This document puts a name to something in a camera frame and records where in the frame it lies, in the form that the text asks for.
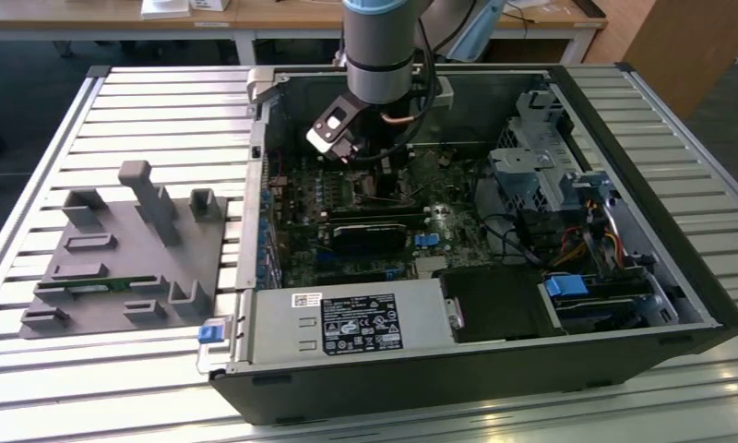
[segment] wooden cabinet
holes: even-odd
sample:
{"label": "wooden cabinet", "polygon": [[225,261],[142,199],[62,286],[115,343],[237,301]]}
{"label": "wooden cabinet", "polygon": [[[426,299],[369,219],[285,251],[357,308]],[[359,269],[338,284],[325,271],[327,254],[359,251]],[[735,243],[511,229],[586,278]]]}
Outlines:
{"label": "wooden cabinet", "polygon": [[738,56],[738,0],[594,0],[609,23],[586,63],[627,62],[678,117]]}

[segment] floor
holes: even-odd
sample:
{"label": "floor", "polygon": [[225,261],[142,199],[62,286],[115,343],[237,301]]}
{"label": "floor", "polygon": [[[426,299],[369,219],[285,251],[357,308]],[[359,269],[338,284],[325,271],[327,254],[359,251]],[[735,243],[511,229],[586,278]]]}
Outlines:
{"label": "floor", "polygon": [[[257,51],[269,63],[287,58],[287,63],[301,63],[309,57],[327,61],[329,51],[303,45],[301,56],[299,49],[291,58],[283,44],[261,45]],[[7,145],[0,155],[0,229],[89,67],[217,65],[223,58],[213,42],[189,42],[185,47],[141,43],[130,54],[115,43],[77,42],[71,50],[73,58],[61,59],[49,42],[0,42],[0,135]],[[738,180],[738,63],[686,124]]]}

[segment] box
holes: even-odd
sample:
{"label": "box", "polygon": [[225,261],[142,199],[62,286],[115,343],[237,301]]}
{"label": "box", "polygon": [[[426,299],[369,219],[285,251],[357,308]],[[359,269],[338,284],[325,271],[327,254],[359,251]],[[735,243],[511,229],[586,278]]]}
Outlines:
{"label": "box", "polygon": [[190,17],[191,12],[185,0],[142,0],[142,20],[154,18]]}
{"label": "box", "polygon": [[189,0],[191,9],[201,11],[223,11],[230,0]]}

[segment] label sticker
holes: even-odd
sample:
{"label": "label sticker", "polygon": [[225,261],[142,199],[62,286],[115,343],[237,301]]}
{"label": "label sticker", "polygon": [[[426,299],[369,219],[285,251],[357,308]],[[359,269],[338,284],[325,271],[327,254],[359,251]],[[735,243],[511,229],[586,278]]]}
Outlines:
{"label": "label sticker", "polygon": [[402,349],[395,299],[391,293],[326,298],[322,314],[322,348],[327,355]]}
{"label": "label sticker", "polygon": [[322,293],[294,293],[293,307],[319,306],[319,300],[322,300]]}
{"label": "label sticker", "polygon": [[229,28],[230,24],[222,21],[195,21],[194,26],[197,28]]}

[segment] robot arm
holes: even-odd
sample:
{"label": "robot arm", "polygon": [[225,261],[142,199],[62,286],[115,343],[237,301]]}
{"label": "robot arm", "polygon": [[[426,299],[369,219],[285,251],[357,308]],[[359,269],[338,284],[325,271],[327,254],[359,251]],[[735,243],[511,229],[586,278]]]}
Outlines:
{"label": "robot arm", "polygon": [[[421,112],[402,117],[389,117],[387,114],[394,108],[406,110],[409,100],[421,97],[421,94],[410,96],[415,45],[425,50],[426,71],[433,70],[434,54],[465,62],[473,61],[489,41],[503,2],[343,0],[349,92],[337,98],[306,135],[326,157],[347,162],[355,158],[362,147],[371,144],[365,142],[366,135],[354,125],[359,116],[370,114],[369,120],[381,116],[390,126],[413,124],[423,118],[434,99],[434,72],[426,72],[427,91]],[[402,141],[393,143],[394,146],[407,143],[418,125],[419,122],[403,133]]]}

